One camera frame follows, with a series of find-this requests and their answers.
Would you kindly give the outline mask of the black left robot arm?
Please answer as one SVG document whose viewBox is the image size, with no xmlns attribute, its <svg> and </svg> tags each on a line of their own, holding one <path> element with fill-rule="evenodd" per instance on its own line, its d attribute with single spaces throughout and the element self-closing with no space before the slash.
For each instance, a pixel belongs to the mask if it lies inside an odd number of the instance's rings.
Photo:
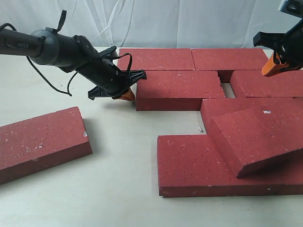
<svg viewBox="0 0 303 227">
<path fill-rule="evenodd" d="M 119 69 L 113 60 L 120 57 L 116 46 L 98 52 L 82 35 L 68 37 L 54 29 L 37 30 L 32 35 L 2 28 L 0 30 L 0 53 L 26 56 L 38 65 L 55 66 L 69 73 L 75 71 L 95 87 L 88 91 L 88 98 L 110 97 L 133 101 L 131 86 L 146 79 L 144 70 Z"/>
</svg>

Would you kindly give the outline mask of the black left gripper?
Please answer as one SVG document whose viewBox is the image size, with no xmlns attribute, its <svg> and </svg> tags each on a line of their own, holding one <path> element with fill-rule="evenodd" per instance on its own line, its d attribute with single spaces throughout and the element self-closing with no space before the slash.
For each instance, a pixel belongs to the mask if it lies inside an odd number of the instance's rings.
<svg viewBox="0 0 303 227">
<path fill-rule="evenodd" d="M 119 69 L 114 60 L 129 56 L 126 70 Z M 101 52 L 90 55 L 89 62 L 76 69 L 96 86 L 88 91 L 88 98 L 94 100 L 99 97 L 110 97 L 114 100 L 134 101 L 135 95 L 131 86 L 139 80 L 146 80 L 144 70 L 132 70 L 132 55 L 126 53 L 122 56 L 116 54 L 116 47 L 110 47 Z"/>
</svg>

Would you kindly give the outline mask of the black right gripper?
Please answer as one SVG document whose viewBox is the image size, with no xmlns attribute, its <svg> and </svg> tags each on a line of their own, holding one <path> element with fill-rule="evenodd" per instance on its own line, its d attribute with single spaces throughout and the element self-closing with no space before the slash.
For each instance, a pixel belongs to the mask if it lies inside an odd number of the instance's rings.
<svg viewBox="0 0 303 227">
<path fill-rule="evenodd" d="M 286 70 L 303 68 L 303 21 L 300 20 L 286 33 L 258 32 L 253 37 L 254 46 L 273 50 L 261 73 L 271 77 Z"/>
</svg>

